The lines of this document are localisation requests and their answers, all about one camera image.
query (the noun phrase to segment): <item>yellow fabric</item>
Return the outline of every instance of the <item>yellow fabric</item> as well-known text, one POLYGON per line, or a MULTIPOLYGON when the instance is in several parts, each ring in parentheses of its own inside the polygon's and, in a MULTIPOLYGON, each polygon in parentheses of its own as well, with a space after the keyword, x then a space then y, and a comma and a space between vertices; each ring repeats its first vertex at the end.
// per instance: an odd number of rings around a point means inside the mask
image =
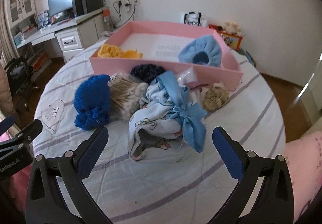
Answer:
POLYGON ((126 50, 125 52, 115 45, 109 45, 104 43, 97 53, 100 58, 131 58, 141 59, 143 53, 137 52, 137 50, 126 50))

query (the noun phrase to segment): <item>blue gripper pad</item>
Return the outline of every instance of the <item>blue gripper pad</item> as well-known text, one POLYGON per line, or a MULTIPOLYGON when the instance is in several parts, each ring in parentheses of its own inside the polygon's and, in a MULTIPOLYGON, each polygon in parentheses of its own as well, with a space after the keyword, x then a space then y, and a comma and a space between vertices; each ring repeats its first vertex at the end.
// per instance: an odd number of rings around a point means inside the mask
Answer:
POLYGON ((213 144, 225 163, 231 177, 240 182, 244 176, 244 165, 236 151, 228 142, 227 137, 230 138, 223 128, 217 127, 213 130, 213 144))
POLYGON ((108 142, 107 128, 102 127, 98 133, 95 131, 92 136, 84 142, 88 142, 86 143, 88 147, 77 163, 77 176, 80 180, 86 179, 90 175, 99 156, 102 154, 108 142))
POLYGON ((4 134, 14 124, 14 117, 9 116, 0 122, 0 136, 4 134))

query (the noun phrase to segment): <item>white bag with black handles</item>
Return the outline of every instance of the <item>white bag with black handles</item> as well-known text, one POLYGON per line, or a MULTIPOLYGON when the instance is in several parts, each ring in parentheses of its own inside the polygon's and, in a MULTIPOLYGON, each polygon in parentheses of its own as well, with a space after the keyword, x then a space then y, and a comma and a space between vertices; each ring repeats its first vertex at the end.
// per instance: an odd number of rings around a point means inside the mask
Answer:
POLYGON ((189 24, 194 26, 208 27, 208 20, 201 16, 201 13, 195 13, 191 11, 190 13, 182 13, 180 23, 189 24))

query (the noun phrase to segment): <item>bottle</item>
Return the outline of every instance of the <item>bottle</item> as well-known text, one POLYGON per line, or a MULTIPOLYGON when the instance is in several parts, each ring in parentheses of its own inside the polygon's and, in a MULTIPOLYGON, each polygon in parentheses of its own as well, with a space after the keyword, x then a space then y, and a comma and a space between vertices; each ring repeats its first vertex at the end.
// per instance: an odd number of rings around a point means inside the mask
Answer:
POLYGON ((113 22, 112 22, 112 18, 111 18, 111 14, 109 12, 109 9, 103 10, 103 18, 104 18, 104 22, 106 24, 106 29, 110 32, 113 31, 113 22))

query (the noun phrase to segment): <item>black scrunchie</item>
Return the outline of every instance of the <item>black scrunchie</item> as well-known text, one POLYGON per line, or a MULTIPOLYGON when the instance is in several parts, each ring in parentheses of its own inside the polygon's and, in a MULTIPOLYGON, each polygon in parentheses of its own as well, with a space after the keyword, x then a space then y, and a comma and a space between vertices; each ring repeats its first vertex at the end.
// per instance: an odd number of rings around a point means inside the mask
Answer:
POLYGON ((151 81, 164 72, 165 69, 161 66, 156 66, 154 64, 141 64, 133 67, 130 74, 150 84, 151 81))

